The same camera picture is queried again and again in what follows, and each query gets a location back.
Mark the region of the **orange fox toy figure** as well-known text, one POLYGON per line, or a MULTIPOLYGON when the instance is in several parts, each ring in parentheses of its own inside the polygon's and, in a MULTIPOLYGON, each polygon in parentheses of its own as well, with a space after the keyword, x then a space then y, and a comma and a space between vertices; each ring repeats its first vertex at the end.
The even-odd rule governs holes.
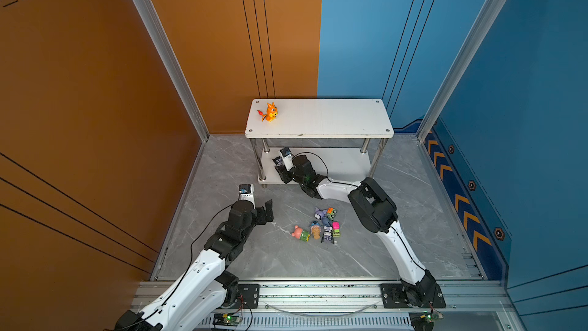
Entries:
POLYGON ((263 122, 272 122, 277 118, 279 111, 274 103, 267 103, 266 111, 258 110, 258 114, 263 122))

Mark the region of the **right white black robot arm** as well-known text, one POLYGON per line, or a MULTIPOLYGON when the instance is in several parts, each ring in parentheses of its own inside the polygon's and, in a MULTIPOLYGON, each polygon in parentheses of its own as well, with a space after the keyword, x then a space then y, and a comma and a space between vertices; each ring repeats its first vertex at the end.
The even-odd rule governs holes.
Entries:
POLYGON ((349 203, 365 229, 375 233, 394 261, 409 307, 433 309, 446 307, 445 297, 435 277, 418 259, 399 221, 392 198, 372 178, 360 182, 340 182, 318 174, 307 153, 293 155, 288 148, 273 159, 280 179, 295 182, 309 197, 349 203))

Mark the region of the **purple bat toy figure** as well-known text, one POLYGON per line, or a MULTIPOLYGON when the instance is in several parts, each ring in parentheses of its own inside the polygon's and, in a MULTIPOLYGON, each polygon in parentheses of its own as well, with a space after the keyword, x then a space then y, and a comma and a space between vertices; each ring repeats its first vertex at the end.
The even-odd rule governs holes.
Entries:
POLYGON ((324 226, 331 225, 331 219, 329 217, 329 209, 315 208, 314 217, 317 221, 320 221, 324 226))

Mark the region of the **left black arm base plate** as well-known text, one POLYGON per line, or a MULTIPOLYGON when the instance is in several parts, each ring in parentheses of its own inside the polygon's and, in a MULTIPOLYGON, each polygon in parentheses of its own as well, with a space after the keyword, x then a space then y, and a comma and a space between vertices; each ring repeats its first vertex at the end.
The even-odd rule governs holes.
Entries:
POLYGON ((223 309, 239 309, 243 306, 246 309, 255 310, 260 300, 260 285, 258 283, 239 283, 231 285, 226 293, 222 305, 223 309))

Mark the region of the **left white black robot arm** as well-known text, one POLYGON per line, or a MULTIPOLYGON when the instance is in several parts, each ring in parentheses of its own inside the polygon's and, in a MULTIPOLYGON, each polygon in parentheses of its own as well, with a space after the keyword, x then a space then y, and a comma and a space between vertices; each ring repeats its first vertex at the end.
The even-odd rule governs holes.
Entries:
POLYGON ((273 201, 257 207, 253 199, 238 199, 217 213, 229 212, 199 255, 190 251, 190 265, 162 295, 141 311, 125 312, 115 330, 193 330, 215 309, 231 305, 238 278, 227 271, 242 253, 251 232, 273 221, 273 201))

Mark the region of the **black white kuromi toy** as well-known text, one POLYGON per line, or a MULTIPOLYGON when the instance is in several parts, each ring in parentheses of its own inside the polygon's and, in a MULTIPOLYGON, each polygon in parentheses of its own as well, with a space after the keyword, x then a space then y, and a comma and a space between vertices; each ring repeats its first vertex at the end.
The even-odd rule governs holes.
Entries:
POLYGON ((284 162, 283 162, 283 158, 280 156, 277 156, 276 158, 273 159, 273 162, 275 164, 276 167, 284 167, 284 162))

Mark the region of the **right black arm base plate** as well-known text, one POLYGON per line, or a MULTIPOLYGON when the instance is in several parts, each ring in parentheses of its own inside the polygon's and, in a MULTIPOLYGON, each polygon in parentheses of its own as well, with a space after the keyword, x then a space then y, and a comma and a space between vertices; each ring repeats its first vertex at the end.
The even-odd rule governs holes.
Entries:
POLYGON ((430 309, 431 306, 434 309, 443 309, 447 307, 442 289, 437 283, 425 291, 402 283, 383 283, 380 285, 380 290, 386 309, 430 309))

